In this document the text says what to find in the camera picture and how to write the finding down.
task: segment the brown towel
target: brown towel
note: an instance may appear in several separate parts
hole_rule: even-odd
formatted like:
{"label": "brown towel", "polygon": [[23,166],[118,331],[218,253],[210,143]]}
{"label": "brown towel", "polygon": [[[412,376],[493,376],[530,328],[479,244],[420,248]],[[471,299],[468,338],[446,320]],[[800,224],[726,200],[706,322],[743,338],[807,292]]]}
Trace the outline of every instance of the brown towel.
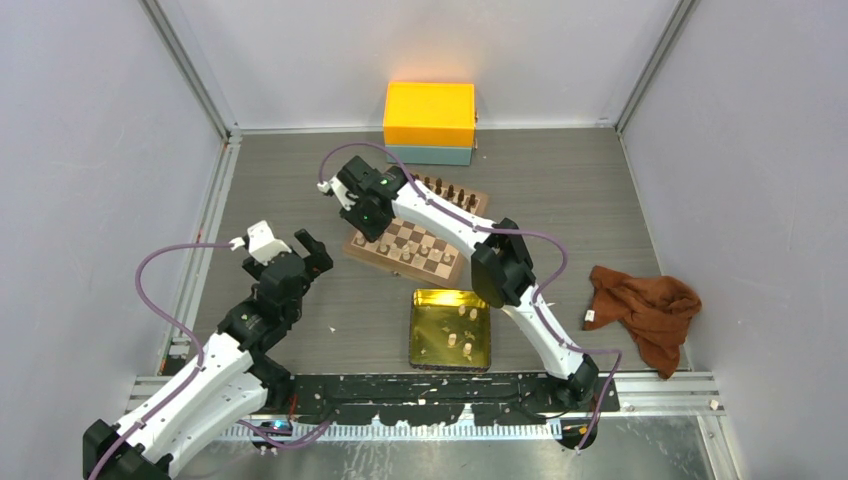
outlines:
{"label": "brown towel", "polygon": [[689,322],[701,310],[701,299],[674,277],[633,278],[601,266],[589,276],[595,286],[595,321],[584,330],[596,330],[621,320],[645,363],[669,378],[680,363],[680,346]]}

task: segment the gray wall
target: gray wall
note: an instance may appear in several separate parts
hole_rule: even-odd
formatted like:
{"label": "gray wall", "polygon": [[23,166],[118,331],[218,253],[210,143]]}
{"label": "gray wall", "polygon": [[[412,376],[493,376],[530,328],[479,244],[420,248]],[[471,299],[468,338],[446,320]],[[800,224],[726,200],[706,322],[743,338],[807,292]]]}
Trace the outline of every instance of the gray wall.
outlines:
{"label": "gray wall", "polygon": [[[80,478],[149,374],[149,251],[195,235],[220,140],[137,2],[0,6],[0,478]],[[184,259],[145,275],[172,307]]]}
{"label": "gray wall", "polygon": [[844,478],[848,4],[701,2],[625,135],[753,478]]}
{"label": "gray wall", "polygon": [[475,83],[481,126],[611,125],[677,0],[177,3],[241,127],[299,128],[381,125],[389,80]]}

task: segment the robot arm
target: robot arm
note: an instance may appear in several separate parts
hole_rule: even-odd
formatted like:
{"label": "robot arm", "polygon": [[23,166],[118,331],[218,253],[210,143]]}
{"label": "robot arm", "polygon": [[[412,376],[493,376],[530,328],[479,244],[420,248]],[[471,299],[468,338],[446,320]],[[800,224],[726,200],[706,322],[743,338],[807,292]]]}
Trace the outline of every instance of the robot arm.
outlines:
{"label": "robot arm", "polygon": [[249,253],[242,267],[258,282],[251,296],[233,307],[204,347],[205,362],[194,380],[179,386],[197,366],[197,357],[164,387],[115,425],[98,420],[83,436],[83,475],[89,478],[103,453],[164,399],[173,397],[144,427],[133,432],[98,478],[158,480],[180,470],[220,433],[263,407],[280,409],[293,388],[291,374],[266,356],[301,316],[312,281],[333,267],[324,245],[306,230],[295,238],[309,252],[301,257],[274,238],[266,222],[234,239],[233,249]]}
{"label": "robot arm", "polygon": [[[426,228],[456,247],[471,261],[474,292],[506,312],[539,353],[545,370],[563,380],[560,398],[574,408],[586,405],[598,368],[588,355],[565,347],[574,342],[554,320],[541,296],[534,304],[532,297],[538,285],[524,240],[520,235],[486,233],[478,228],[503,230],[518,226],[509,219],[496,224],[466,212],[416,182],[417,191],[399,167],[380,173],[357,156],[329,182],[319,184],[318,189],[339,199],[341,217],[368,241],[376,241],[397,217]],[[562,344],[548,331],[537,309],[546,319],[554,320],[548,325],[563,340]]]}

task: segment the gray wooden tabletop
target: gray wooden tabletop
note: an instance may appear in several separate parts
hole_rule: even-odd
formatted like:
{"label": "gray wooden tabletop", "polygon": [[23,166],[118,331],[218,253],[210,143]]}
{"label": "gray wooden tabletop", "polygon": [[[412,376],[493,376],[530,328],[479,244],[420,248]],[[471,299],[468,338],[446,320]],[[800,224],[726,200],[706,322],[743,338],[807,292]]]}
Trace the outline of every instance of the gray wooden tabletop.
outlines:
{"label": "gray wooden tabletop", "polygon": [[[321,276],[304,299],[303,318],[269,355],[295,373],[398,373],[408,363],[412,292],[429,285],[394,277],[351,259],[342,243],[352,227],[338,216],[338,202],[321,196],[318,164],[332,148],[352,141],[381,142],[382,134],[311,133],[249,135],[243,140],[218,239],[242,236],[265,219],[278,238],[297,246],[293,234],[306,228],[327,245],[335,268]],[[592,299],[589,272],[604,265],[634,276],[659,275],[648,231],[623,151],[611,129],[489,130],[478,132],[470,167],[416,166],[430,176],[472,186],[490,195],[486,217],[513,219],[525,229],[561,239],[568,268],[546,291],[566,332],[586,348],[620,348],[623,369],[644,369],[635,344],[620,324],[581,330]],[[353,155],[385,169],[385,157],[365,147],[338,153],[333,175]],[[559,251],[527,239],[535,273],[546,278],[559,265]],[[232,306],[247,297],[252,279],[241,268],[243,254],[215,252],[195,330],[202,341]],[[466,267],[460,288],[470,289]],[[603,369],[614,358],[595,357]],[[518,327],[502,312],[492,315],[492,371],[541,369],[542,363]]]}

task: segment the gold tray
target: gold tray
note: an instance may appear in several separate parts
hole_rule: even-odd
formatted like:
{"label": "gold tray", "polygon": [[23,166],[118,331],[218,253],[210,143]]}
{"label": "gold tray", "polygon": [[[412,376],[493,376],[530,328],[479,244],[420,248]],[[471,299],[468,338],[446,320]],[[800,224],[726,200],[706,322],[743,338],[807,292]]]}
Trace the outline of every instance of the gold tray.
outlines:
{"label": "gold tray", "polygon": [[[460,305],[466,307],[464,315]],[[485,372],[492,364],[491,343],[489,305],[474,292],[419,289],[413,294],[409,364],[414,368]]]}

